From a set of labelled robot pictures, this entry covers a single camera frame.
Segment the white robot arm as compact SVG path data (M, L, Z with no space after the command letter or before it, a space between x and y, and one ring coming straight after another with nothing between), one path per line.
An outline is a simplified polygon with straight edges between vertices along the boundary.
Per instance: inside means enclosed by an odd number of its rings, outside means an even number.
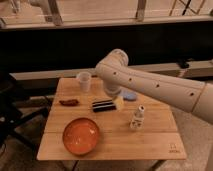
M121 49L112 50L95 67L104 91L116 97L125 87L174 106L213 125L213 84L132 69Z

